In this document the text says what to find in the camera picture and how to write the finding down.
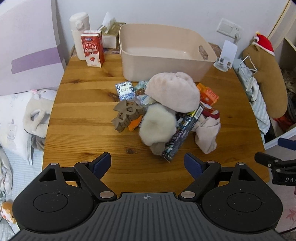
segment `red milk carton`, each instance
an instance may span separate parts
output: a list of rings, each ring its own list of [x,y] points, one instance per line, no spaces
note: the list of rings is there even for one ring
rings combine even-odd
[[[102,33],[98,30],[86,30],[81,34],[87,66],[102,67],[105,58]]]

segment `table top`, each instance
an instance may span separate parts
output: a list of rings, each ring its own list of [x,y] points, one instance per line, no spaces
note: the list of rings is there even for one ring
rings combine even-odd
[[[203,161],[215,160],[233,167],[247,163],[264,181],[268,170],[254,161],[254,154],[264,151],[260,132],[247,96],[233,69],[221,72],[214,67],[202,83],[219,100],[221,129],[217,148],[204,154],[191,132],[172,162],[154,156],[145,146],[139,130],[126,128],[118,133],[111,120],[118,97],[115,84],[125,81],[119,54],[106,55],[102,68],[87,67],[85,61],[72,57],[53,105],[44,150],[43,168],[52,162],[62,167],[79,161],[92,161],[109,152],[112,165],[102,181],[117,195],[121,192],[168,192],[178,195],[193,178],[184,168],[183,157],[191,152]]]

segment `power socket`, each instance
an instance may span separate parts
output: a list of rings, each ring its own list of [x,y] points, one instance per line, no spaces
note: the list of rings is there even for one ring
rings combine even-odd
[[[241,36],[242,31],[243,29],[241,26],[224,18],[221,19],[221,22],[217,29],[217,32],[229,36],[231,38],[235,38],[235,34],[239,34]]]

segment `white thermos bottle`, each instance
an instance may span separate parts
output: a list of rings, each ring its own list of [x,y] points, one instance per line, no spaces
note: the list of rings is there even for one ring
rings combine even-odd
[[[80,60],[85,60],[84,50],[81,41],[81,34],[85,30],[90,30],[89,16],[85,12],[79,12],[70,17],[70,26],[74,39],[74,45],[77,52],[77,57]]]

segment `beige basket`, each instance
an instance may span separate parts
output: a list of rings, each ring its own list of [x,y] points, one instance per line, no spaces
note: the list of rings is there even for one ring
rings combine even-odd
[[[125,24],[119,43],[123,76],[134,82],[162,72],[184,72],[199,82],[217,59],[198,33],[173,26]]]

